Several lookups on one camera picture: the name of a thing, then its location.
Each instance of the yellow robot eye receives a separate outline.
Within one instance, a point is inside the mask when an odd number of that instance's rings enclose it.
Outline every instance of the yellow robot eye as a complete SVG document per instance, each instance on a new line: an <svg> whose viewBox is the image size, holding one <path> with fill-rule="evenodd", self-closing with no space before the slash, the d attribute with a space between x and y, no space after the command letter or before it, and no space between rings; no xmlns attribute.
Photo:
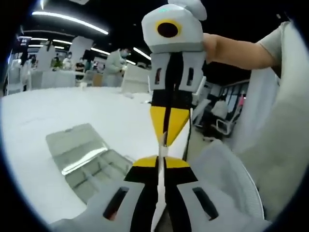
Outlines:
<svg viewBox="0 0 309 232"><path fill-rule="evenodd" d="M173 38L181 33L182 27L174 20L161 20L156 27L159 35L165 38Z"/></svg>

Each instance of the gray sleeve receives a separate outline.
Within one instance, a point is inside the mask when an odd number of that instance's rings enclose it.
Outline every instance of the gray sleeve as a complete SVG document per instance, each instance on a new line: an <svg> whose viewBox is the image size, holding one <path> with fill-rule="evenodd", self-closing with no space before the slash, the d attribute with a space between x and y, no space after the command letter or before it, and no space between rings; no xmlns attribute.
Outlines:
<svg viewBox="0 0 309 232"><path fill-rule="evenodd" d="M262 47L266 49L278 63L281 63L282 57L281 35L283 24L284 23L281 23L281 25L272 33L257 42L258 44L262 45Z"/></svg>

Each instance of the black ceiling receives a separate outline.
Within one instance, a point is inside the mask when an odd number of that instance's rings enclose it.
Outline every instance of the black ceiling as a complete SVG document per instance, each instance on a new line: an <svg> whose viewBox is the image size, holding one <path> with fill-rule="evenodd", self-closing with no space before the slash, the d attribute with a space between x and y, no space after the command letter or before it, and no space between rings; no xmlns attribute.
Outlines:
<svg viewBox="0 0 309 232"><path fill-rule="evenodd" d="M218 34L236 40L256 42L272 32L284 18L275 7L265 8L264 4L246 3L246 1L213 0L204 3L208 19L202 23L204 32ZM141 21L155 8L166 4L167 0L90 0L79 5L69 0L49 0L44 11L69 15L96 25L109 32L109 35L96 32L87 27L46 16L30 16L24 30L51 30L73 36L84 36L95 41L95 47L107 52L119 47L137 47L150 54L143 40ZM25 32L33 37L52 38L71 41L73 37L46 32ZM149 60L133 52L129 60L146 62ZM227 85L248 79L250 72L228 65L212 63L205 65L207 80L220 85Z"/></svg>

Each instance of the floor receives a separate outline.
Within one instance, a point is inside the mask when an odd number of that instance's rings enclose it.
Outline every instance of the floor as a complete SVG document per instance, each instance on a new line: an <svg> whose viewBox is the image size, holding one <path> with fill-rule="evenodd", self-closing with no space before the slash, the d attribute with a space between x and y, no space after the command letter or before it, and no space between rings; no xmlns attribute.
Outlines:
<svg viewBox="0 0 309 232"><path fill-rule="evenodd" d="M209 142L203 141L203 135L200 132L197 132L194 127L191 130L191 138L189 141L189 150L188 150L188 160L193 160L198 157L201 151L209 145ZM166 211L161 221L159 222L155 232L172 232L172 225L169 219L169 214Z"/></svg>

